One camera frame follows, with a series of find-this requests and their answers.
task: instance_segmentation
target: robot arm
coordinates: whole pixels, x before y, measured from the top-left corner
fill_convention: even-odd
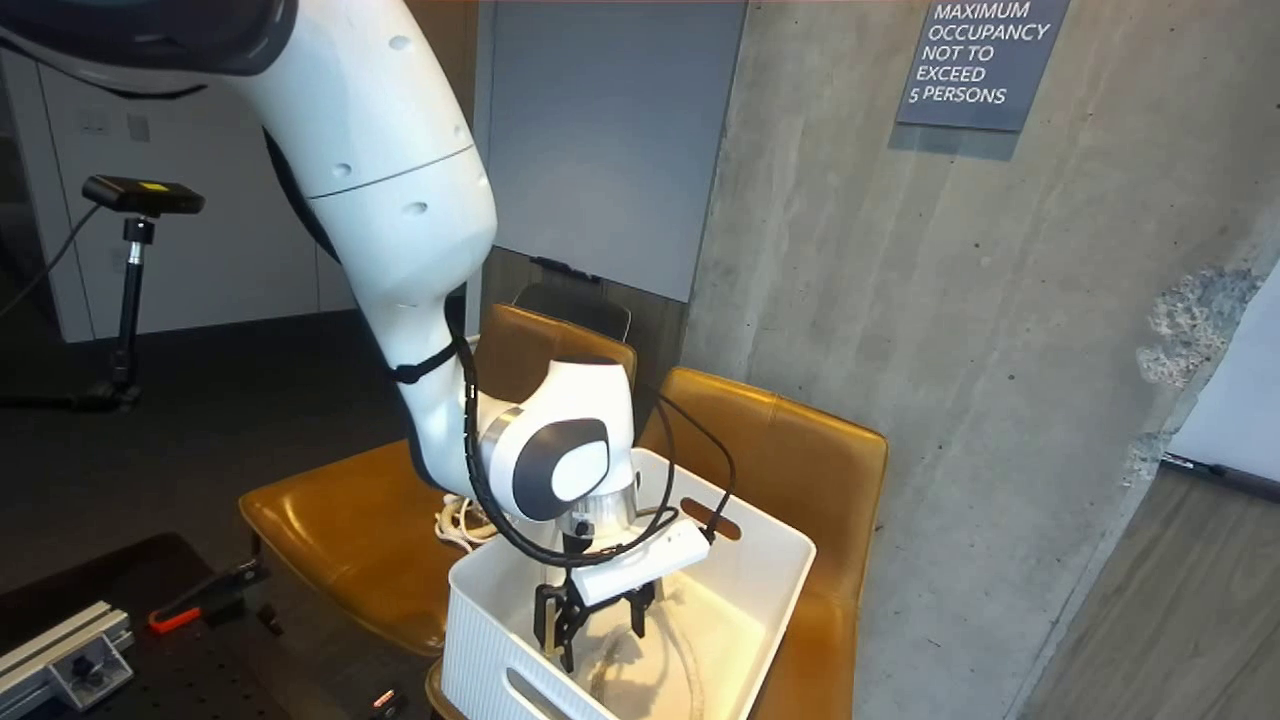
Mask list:
[[[0,0],[0,40],[100,84],[196,76],[248,100],[396,368],[424,476],[472,492],[468,380],[444,300],[496,208],[456,96],[404,0]],[[520,408],[480,396],[496,504],[528,520],[632,492],[620,368],[552,364]],[[636,536],[632,512],[592,516]]]
[[[392,368],[452,348],[444,296],[496,212],[464,112],[400,0],[0,0],[0,36],[92,76],[196,76],[248,100]],[[468,492],[456,360],[400,384],[432,484]]]

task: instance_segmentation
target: occupancy sign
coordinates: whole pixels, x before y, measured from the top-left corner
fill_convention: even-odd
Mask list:
[[[932,0],[900,124],[1020,132],[1068,0]]]

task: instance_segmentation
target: wooden chair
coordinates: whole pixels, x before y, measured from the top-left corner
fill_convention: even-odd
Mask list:
[[[664,396],[732,452],[740,500],[816,544],[816,564],[752,716],[848,720],[864,568],[888,468],[884,436],[696,368],[672,368]],[[724,452],[680,412],[668,412],[668,424],[672,444],[652,412],[640,444],[728,484]]]
[[[480,388],[524,400],[548,360],[616,360],[636,376],[620,340],[492,304],[480,328]],[[356,624],[416,652],[444,648],[452,544],[432,536],[440,492],[412,468],[408,440],[384,444],[240,496],[256,540],[312,592]]]
[[[632,308],[604,296],[600,284],[576,276],[548,276],[540,284],[520,288],[520,308],[572,320],[612,340],[632,340]]]

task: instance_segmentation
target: white bin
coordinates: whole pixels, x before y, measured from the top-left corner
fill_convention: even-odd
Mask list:
[[[668,460],[636,448],[640,508],[664,492]],[[672,504],[720,504],[720,488],[676,472]],[[444,696],[472,720],[520,716],[748,716],[792,620],[812,540],[744,500],[724,512],[740,540],[664,580],[644,640],[628,604],[596,612],[572,640],[576,672],[544,660],[532,640],[532,588],[548,568],[492,540],[448,572]]]

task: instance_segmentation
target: desk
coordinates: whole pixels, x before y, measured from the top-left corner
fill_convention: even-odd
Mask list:
[[[340,704],[312,684],[296,656],[280,648],[256,620],[220,628],[184,628],[152,636],[144,616],[212,568],[180,536],[152,536],[120,552],[96,556],[48,580],[0,596],[0,648],[16,648],[48,624],[108,600],[128,612],[136,644],[124,652],[132,680],[88,716],[168,720],[168,716],[260,716],[260,720],[336,720]],[[44,704],[28,720],[72,716]]]

